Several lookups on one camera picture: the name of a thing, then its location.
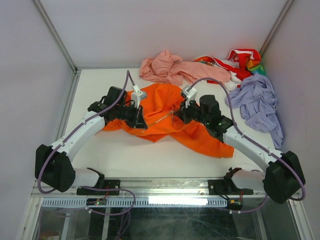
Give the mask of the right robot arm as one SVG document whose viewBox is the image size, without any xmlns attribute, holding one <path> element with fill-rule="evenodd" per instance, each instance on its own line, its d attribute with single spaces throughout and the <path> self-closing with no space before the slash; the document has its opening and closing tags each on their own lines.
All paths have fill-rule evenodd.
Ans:
<svg viewBox="0 0 320 240">
<path fill-rule="evenodd" d="M 283 204 L 293 200 L 294 194 L 301 191 L 298 201 L 306 197 L 306 180 L 298 156 L 292 151 L 283 153 L 265 147 L 241 131 L 234 117 L 222 115 L 220 106 L 214 95 L 203 95 L 200 102 L 189 94 L 181 95 L 183 101 L 174 114 L 185 124 L 201 123 L 208 134 L 241 152 L 259 168 L 245 170 L 240 167 L 230 170 L 224 176 L 223 187 L 230 194 L 240 189 L 263 191 L 274 202 Z"/>
</svg>

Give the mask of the orange zip jacket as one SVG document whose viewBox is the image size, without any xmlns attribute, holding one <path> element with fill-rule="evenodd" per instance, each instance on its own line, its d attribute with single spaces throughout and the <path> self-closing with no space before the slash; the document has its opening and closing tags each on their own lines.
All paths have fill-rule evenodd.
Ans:
<svg viewBox="0 0 320 240">
<path fill-rule="evenodd" d="M 232 158 L 234 148 L 212 138 L 205 126 L 191 121 L 184 124 L 174 111 L 183 101 L 181 88 L 172 84 L 154 83 L 142 89 L 147 97 L 141 101 L 147 129 L 130 128 L 123 120 L 113 120 L 102 130 L 124 130 L 132 136 L 156 143 L 170 136 L 194 152 L 214 158 Z"/>
</svg>

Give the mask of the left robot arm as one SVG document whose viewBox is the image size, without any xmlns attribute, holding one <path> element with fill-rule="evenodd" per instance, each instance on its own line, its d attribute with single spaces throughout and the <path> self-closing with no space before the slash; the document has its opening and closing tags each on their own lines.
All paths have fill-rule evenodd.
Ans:
<svg viewBox="0 0 320 240">
<path fill-rule="evenodd" d="M 93 194 L 100 194 L 105 188 L 105 176 L 93 168 L 74 168 L 72 161 L 97 132 L 108 123 L 122 120 L 132 129 L 148 128 L 143 117 L 141 101 L 147 97 L 145 91 L 133 86 L 128 93 L 112 86 L 107 95 L 92 103 L 84 117 L 70 132 L 51 145 L 40 145 L 35 153 L 35 178 L 61 193 L 71 187 L 85 187 Z"/>
</svg>

